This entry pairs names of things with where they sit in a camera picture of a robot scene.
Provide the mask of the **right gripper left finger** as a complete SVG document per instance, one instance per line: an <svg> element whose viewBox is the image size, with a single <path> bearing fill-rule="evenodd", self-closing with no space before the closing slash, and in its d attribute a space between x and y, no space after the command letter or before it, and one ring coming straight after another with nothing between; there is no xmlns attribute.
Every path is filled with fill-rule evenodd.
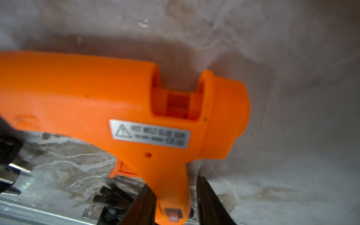
<svg viewBox="0 0 360 225"><path fill-rule="evenodd" d="M118 225L154 225L157 198L145 184Z"/></svg>

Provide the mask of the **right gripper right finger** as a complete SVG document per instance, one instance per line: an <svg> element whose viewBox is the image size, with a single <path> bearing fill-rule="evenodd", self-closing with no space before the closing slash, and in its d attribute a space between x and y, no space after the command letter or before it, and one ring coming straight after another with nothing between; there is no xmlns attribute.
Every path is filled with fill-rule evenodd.
<svg viewBox="0 0 360 225"><path fill-rule="evenodd" d="M203 176L197 177L196 194L200 225L236 225Z"/></svg>

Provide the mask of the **orange hot glue gun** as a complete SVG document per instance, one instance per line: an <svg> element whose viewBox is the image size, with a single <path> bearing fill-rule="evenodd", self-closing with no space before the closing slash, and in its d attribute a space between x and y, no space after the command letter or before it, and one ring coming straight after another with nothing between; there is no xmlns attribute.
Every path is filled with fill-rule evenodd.
<svg viewBox="0 0 360 225"><path fill-rule="evenodd" d="M1 52L1 117L13 128L73 137L114 155L111 177L142 178L155 221L191 212L186 164L223 159L245 130L243 83L205 70L194 92L164 89L153 62L51 52Z"/></svg>

